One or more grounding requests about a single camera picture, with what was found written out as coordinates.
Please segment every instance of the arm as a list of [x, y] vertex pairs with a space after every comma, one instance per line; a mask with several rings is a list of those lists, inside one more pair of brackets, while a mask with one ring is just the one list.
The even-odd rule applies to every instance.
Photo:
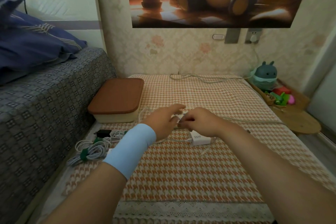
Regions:
[[335, 222], [336, 195], [237, 124], [196, 108], [183, 117], [180, 126], [222, 139], [254, 180], [279, 224]]
[[110, 223], [127, 180], [143, 153], [155, 142], [169, 136], [184, 105], [155, 110], [123, 137], [104, 161], [65, 199], [44, 224]]

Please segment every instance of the floral wallpaper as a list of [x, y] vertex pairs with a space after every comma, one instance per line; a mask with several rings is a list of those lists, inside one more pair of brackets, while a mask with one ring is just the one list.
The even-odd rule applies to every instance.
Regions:
[[[260, 61], [275, 61], [279, 77], [299, 88], [336, 20], [336, 0], [303, 0], [290, 29], [264, 29], [255, 45]], [[226, 29], [132, 28], [128, 0], [99, 0], [108, 55], [119, 76], [132, 74], [247, 74], [253, 46], [213, 40]]]

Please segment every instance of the gray patterned blanket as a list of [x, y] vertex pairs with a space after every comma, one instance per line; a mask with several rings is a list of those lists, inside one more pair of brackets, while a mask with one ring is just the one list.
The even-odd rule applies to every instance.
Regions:
[[0, 223], [15, 223], [94, 122], [87, 106], [115, 78], [103, 49], [0, 87]]

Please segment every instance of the right arm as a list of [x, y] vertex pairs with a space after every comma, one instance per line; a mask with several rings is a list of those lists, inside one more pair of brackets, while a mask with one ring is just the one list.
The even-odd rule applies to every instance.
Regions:
[[249, 173], [279, 224], [335, 223], [336, 195], [239, 125], [198, 107], [183, 117], [180, 126], [223, 140]]

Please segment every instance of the red toy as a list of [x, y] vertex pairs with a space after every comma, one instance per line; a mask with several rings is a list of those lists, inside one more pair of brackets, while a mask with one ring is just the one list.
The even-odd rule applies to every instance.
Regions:
[[289, 90], [289, 89], [287, 89], [285, 86], [282, 86], [282, 87], [280, 87], [280, 88], [276, 88], [276, 89], [274, 89], [274, 90], [272, 90], [275, 94], [277, 94], [277, 95], [281, 95], [281, 93], [285, 93], [285, 94], [288, 94], [288, 95], [290, 95], [292, 92], [291, 92], [291, 90]]

